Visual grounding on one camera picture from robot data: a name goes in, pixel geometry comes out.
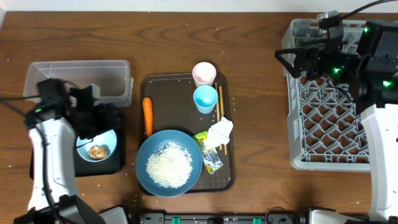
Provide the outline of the small light blue bowl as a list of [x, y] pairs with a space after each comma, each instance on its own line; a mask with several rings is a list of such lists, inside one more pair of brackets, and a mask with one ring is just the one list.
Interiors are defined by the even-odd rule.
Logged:
[[92, 139], [76, 140], [78, 154], [88, 162], [99, 162], [109, 159], [116, 151], [118, 138], [114, 130], [97, 135]]

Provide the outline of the brown food scrap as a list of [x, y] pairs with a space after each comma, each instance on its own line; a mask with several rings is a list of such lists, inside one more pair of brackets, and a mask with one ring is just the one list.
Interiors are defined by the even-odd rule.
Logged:
[[104, 146], [92, 146], [88, 150], [88, 156], [93, 160], [102, 160], [108, 157], [108, 150]]

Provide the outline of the large dark blue plate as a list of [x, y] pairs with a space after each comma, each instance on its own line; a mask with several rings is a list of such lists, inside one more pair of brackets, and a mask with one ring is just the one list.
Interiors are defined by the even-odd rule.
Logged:
[[[187, 149], [192, 157], [192, 172], [187, 183], [177, 189], [159, 187], [146, 172], [147, 160], [161, 145], [174, 142]], [[153, 134], [140, 146], [136, 157], [136, 175], [141, 186], [152, 195], [160, 197], [175, 197], [188, 192], [201, 176], [203, 167], [201, 150], [194, 139], [177, 130], [164, 130]]]

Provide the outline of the white rice pile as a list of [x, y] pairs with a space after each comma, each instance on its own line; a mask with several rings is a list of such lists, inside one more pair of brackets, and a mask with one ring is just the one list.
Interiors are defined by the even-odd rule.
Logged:
[[177, 189], [187, 183], [192, 172], [192, 157], [186, 148], [169, 142], [150, 155], [146, 172], [159, 187]]

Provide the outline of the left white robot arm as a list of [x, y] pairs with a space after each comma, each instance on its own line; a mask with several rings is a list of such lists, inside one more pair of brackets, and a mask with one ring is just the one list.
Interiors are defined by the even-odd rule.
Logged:
[[77, 139], [119, 128], [121, 115], [111, 103], [95, 103], [98, 86], [65, 85], [56, 78], [38, 82], [40, 102], [24, 116], [34, 152], [34, 186], [28, 212], [14, 223], [127, 223], [122, 207], [98, 213], [79, 197], [73, 157]]

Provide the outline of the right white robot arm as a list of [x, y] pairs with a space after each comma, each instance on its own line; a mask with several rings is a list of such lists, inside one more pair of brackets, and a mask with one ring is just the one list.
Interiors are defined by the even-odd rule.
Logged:
[[360, 114], [371, 168], [372, 199], [369, 223], [397, 223], [397, 23], [366, 21], [355, 54], [338, 47], [341, 22], [322, 19], [323, 40], [275, 52], [294, 77], [331, 78], [349, 86]]

